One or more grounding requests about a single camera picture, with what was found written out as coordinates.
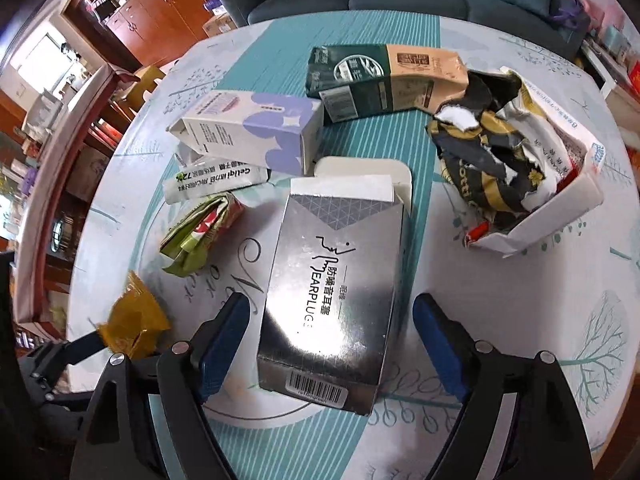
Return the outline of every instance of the purple bag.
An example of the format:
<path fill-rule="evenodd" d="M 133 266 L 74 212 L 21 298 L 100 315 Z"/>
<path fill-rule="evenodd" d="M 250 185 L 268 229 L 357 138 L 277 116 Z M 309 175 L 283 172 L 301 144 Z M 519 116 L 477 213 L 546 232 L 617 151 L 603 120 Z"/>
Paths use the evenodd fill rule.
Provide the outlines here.
<path fill-rule="evenodd" d="M 579 30 L 583 13 L 581 0 L 551 0 L 549 21 L 571 30 Z"/>

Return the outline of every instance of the crumpled wrapper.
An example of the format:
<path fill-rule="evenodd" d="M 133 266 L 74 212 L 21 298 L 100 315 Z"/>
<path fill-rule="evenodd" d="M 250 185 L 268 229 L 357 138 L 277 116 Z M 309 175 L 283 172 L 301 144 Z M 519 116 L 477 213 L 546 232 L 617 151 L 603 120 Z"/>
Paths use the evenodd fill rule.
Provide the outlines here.
<path fill-rule="evenodd" d="M 207 196 L 167 233 L 160 252 L 173 263 L 163 270 L 185 278 L 207 263 L 209 248 L 244 211 L 232 193 Z"/>
<path fill-rule="evenodd" d="M 132 270 L 122 296 L 111 307 L 106 323 L 96 330 L 112 352 L 140 359 L 156 350 L 159 335 L 171 325 L 145 284 Z"/>
<path fill-rule="evenodd" d="M 579 148 L 560 137 L 510 73 L 469 71 L 463 98 L 444 103 L 427 131 L 436 144 L 442 176 L 489 225 L 507 232 L 573 180 Z"/>

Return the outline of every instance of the yellow wrapper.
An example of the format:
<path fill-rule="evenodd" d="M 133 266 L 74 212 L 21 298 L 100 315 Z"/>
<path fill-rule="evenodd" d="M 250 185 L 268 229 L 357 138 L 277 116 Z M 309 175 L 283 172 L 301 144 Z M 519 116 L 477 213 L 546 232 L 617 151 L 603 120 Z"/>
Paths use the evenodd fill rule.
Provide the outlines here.
<path fill-rule="evenodd" d="M 109 319 L 96 327 L 112 352 L 122 352 L 130 359 L 151 355 L 158 336 L 169 328 L 156 298 L 132 270 L 127 275 L 126 290 L 111 307 Z"/>

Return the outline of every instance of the window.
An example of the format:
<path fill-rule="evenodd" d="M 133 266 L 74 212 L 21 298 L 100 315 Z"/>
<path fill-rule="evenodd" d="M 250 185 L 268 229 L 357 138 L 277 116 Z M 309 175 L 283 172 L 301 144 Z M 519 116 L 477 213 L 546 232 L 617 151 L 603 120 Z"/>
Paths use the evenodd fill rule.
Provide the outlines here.
<path fill-rule="evenodd" d="M 60 52 L 60 45 L 47 33 L 24 59 L 18 74 L 37 92 L 51 92 L 71 64 L 72 61 Z"/>

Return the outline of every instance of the blue gripper pad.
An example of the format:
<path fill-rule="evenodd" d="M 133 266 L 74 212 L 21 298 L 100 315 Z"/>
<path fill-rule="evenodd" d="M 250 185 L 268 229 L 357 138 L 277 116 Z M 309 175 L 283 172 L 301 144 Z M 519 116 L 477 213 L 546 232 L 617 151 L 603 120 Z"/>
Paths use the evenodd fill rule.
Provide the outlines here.
<path fill-rule="evenodd" d="M 200 360 L 201 382 L 198 396 L 201 403 L 204 403 L 209 396 L 218 393 L 222 387 L 244 331 L 249 325 L 250 316 L 249 300 L 242 296 Z"/>
<path fill-rule="evenodd" d="M 442 331 L 441 323 L 443 322 L 451 323 L 430 294 L 421 294 L 415 298 L 414 325 L 422 344 L 446 392 L 455 396 L 460 402 L 464 402 L 469 390 L 463 379 L 462 362 Z"/>

